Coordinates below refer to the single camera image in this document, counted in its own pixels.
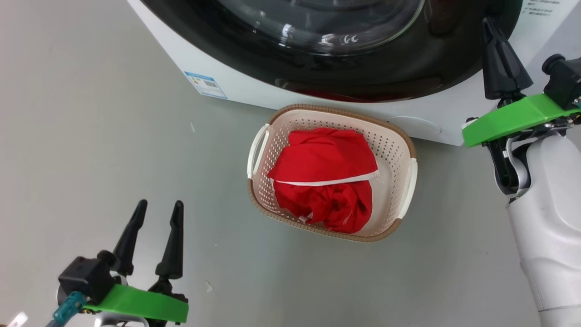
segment red clothing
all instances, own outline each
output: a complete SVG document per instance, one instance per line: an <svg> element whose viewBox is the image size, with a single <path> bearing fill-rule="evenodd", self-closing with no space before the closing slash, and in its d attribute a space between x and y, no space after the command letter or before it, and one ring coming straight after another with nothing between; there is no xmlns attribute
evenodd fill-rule
<svg viewBox="0 0 581 327"><path fill-rule="evenodd" d="M365 138L353 130L319 128L292 131L289 143L268 173L279 206L329 230L361 230L372 210L369 180L378 172Z"/></svg>

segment plastic laundry basket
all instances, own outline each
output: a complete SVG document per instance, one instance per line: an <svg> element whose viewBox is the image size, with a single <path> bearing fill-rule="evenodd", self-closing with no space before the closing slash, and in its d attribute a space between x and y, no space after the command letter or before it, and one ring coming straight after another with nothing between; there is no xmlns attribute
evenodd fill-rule
<svg viewBox="0 0 581 327"><path fill-rule="evenodd" d="M367 224L355 234L309 225L278 206L272 180L267 177L293 130L318 127L352 129L365 136L375 154L379 176L370 180L373 210ZM340 109L291 105L278 111L256 134L248 156L248 190L254 204L266 215L314 233L359 242L373 242L393 233L406 214L414 194L418 166L408 135L393 124Z"/></svg>

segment washing machine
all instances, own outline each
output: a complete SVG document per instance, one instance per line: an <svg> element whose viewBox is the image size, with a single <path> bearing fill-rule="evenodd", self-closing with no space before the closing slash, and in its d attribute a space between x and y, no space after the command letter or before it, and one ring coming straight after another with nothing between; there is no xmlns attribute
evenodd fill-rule
<svg viewBox="0 0 581 327"><path fill-rule="evenodd" d="M579 0L128 0L203 95L314 104L462 144L484 98L482 18L527 67Z"/></svg>

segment white basket handle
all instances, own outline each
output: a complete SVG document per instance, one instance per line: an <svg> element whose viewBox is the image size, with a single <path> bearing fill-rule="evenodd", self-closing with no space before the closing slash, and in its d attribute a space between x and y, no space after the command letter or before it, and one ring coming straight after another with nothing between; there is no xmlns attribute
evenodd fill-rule
<svg viewBox="0 0 581 327"><path fill-rule="evenodd" d="M248 154L248 164L246 165L246 174L248 175L248 179L252 179L252 176L256 175L258 171L258 165L262 156L264 154L264 148L266 148L266 141L270 135L270 131L268 128L270 127L269 124L265 124L262 128L258 131L256 136L254 137L254 141L252 141L252 145L250 146L250 153ZM256 156L256 150L258 148L258 143L260 139L263 138L262 146L260 147L260 152L258 153L258 157L256 161L254 161L254 157Z"/></svg>
<svg viewBox="0 0 581 327"><path fill-rule="evenodd" d="M414 196L415 182L418 180L418 161L411 159L410 166L407 169L406 185L403 188L403 198L401 199L400 212L397 214L399 219L406 215L410 207L411 199Z"/></svg>

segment gray floor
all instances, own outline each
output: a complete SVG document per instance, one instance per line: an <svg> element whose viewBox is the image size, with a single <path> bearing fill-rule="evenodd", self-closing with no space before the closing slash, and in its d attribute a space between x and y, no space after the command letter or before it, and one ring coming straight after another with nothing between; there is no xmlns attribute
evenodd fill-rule
<svg viewBox="0 0 581 327"><path fill-rule="evenodd" d="M401 227L348 243L253 207L246 156L273 112L199 95L122 0L0 2L0 76L0 321L47 323L58 274L146 198L130 283L155 281L183 200L189 326L539 325L484 149L417 140Z"/></svg>

